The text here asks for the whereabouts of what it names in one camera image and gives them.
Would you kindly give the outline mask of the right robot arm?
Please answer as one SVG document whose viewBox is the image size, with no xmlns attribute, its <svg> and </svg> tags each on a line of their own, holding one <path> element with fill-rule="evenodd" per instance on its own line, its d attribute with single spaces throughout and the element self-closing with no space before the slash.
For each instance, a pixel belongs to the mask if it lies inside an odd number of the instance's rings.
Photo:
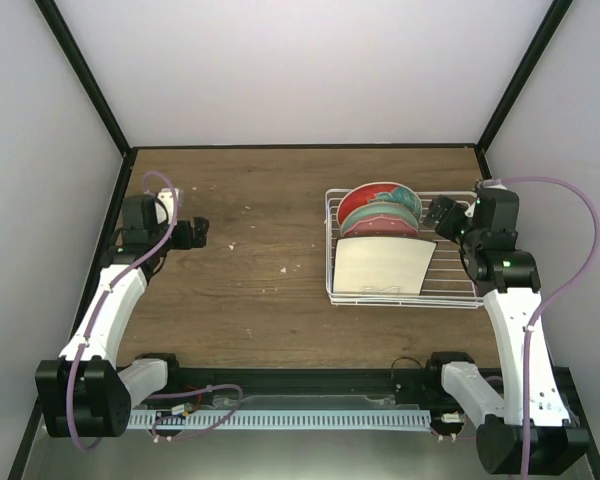
<svg viewBox="0 0 600 480">
<path fill-rule="evenodd" d="M 490 474 L 559 476 L 588 450 L 588 431 L 573 424 L 556 383 L 541 323 L 541 282 L 532 254 L 516 246 L 519 198 L 479 186 L 465 206 L 448 196 L 431 201 L 424 219 L 456 244 L 493 327 L 502 388 L 496 390 L 464 354 L 431 358 L 427 396 L 454 398 L 476 428 L 476 448 Z"/>
</svg>

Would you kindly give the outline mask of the red teal flower plate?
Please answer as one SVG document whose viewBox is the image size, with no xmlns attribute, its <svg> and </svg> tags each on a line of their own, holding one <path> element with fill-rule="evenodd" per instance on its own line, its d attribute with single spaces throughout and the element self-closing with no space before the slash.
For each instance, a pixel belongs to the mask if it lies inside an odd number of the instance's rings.
<svg viewBox="0 0 600 480">
<path fill-rule="evenodd" d="M 422 215 L 422 201 L 411 188 L 396 182 L 372 182 L 358 186 L 344 196 L 337 209 L 338 223 L 342 225 L 357 208 L 377 202 L 402 206 L 417 220 Z"/>
</svg>

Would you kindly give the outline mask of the pink dotted scalloped plate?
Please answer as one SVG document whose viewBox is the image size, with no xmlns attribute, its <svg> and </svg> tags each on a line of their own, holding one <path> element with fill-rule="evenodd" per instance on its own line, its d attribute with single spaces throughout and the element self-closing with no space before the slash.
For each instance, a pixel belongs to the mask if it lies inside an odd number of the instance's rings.
<svg viewBox="0 0 600 480">
<path fill-rule="evenodd" d="M 404 237 L 417 238 L 419 231 L 399 217 L 376 216 L 362 219 L 345 230 L 342 238 Z"/>
</svg>

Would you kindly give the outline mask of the white wire dish rack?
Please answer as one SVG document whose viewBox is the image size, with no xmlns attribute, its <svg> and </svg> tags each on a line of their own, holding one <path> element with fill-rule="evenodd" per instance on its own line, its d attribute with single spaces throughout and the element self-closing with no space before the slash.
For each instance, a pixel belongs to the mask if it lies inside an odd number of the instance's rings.
<svg viewBox="0 0 600 480">
<path fill-rule="evenodd" d="M 336 306 L 387 306 L 443 309 L 477 309 L 483 305 L 476 287 L 469 280 L 455 244 L 443 239 L 431 228 L 420 227 L 420 238 L 436 244 L 420 290 L 415 295 L 355 293 L 340 294 L 333 288 L 336 244 L 339 238 L 337 208 L 349 191 L 329 189 L 324 194 L 325 210 L 325 289 Z"/>
</svg>

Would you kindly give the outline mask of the beige square plate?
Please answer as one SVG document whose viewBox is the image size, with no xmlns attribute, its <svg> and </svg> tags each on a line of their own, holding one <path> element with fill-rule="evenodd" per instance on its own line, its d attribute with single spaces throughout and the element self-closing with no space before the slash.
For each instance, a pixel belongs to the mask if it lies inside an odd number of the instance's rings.
<svg viewBox="0 0 600 480">
<path fill-rule="evenodd" d="M 333 292 L 419 295 L 436 247 L 435 242 L 411 238 L 340 239 Z"/>
</svg>

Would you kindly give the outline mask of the mint green flower plate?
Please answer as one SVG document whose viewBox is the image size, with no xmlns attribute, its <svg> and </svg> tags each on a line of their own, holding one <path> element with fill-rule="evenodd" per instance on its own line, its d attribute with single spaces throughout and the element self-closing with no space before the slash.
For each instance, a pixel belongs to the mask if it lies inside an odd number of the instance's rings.
<svg viewBox="0 0 600 480">
<path fill-rule="evenodd" d="M 420 217 L 416 216 L 406 207 L 389 202 L 374 202 L 360 206 L 353 210 L 340 224 L 340 234 L 344 235 L 357 222 L 367 217 L 377 217 L 381 214 L 397 216 L 409 225 L 419 229 Z"/>
</svg>

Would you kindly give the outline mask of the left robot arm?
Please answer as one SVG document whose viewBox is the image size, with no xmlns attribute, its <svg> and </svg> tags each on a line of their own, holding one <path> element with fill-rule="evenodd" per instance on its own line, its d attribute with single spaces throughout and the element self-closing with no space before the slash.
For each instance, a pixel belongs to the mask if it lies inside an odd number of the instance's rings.
<svg viewBox="0 0 600 480">
<path fill-rule="evenodd" d="M 164 404 L 184 392 L 179 362 L 171 353 L 138 356 L 119 369 L 117 358 L 131 314 L 172 250 L 206 244 L 209 222 L 181 220 L 180 189 L 127 197 L 122 223 L 108 242 L 93 299 L 68 344 L 43 360 L 35 383 L 52 438 L 121 436 L 134 407 L 151 395 Z"/>
</svg>

